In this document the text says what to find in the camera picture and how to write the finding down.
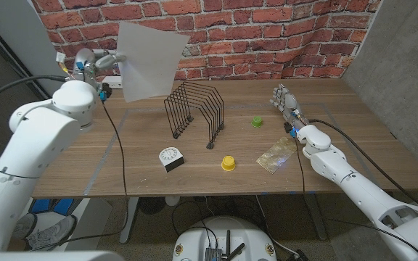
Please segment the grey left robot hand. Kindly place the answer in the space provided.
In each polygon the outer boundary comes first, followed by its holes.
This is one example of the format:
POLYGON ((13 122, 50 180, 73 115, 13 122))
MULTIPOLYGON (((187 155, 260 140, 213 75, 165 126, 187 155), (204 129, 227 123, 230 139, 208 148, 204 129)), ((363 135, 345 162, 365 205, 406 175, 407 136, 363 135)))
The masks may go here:
POLYGON ((97 74, 125 61, 126 56, 115 50, 83 48, 75 56, 73 79, 86 82, 97 91, 101 91, 102 84, 96 80, 97 74))

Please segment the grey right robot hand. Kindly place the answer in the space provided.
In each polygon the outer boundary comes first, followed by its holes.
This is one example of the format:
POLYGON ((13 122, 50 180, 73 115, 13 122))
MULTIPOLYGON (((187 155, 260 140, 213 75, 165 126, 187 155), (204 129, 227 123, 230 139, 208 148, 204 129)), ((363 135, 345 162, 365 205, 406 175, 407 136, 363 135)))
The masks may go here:
POLYGON ((272 99, 269 101, 283 114, 283 118, 296 133, 309 124, 295 96, 283 84, 280 83, 274 88, 272 99))

